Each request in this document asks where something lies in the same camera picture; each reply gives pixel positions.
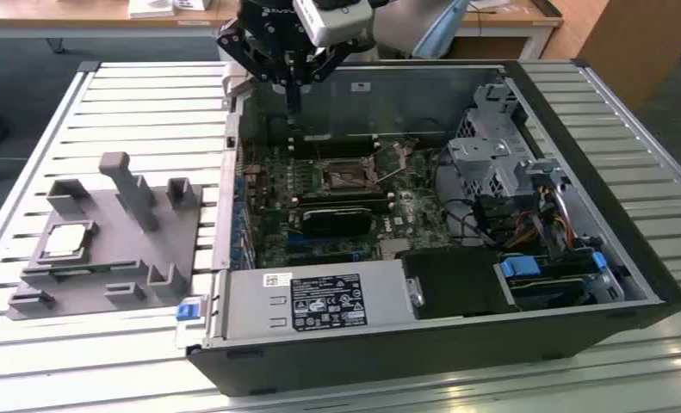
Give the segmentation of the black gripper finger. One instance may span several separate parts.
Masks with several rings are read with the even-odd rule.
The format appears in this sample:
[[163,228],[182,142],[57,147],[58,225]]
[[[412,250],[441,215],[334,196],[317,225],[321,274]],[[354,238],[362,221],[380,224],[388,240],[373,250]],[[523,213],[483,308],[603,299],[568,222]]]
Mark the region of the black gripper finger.
[[294,44],[294,119],[302,110],[302,88],[321,83],[346,58],[374,48],[370,38],[353,38],[321,50],[309,37],[297,37]]
[[288,122],[294,119],[294,79],[290,66],[285,62],[276,62],[260,50],[258,42],[244,28],[240,19],[230,21],[218,36],[218,45],[244,69],[262,82],[272,82],[284,87]]

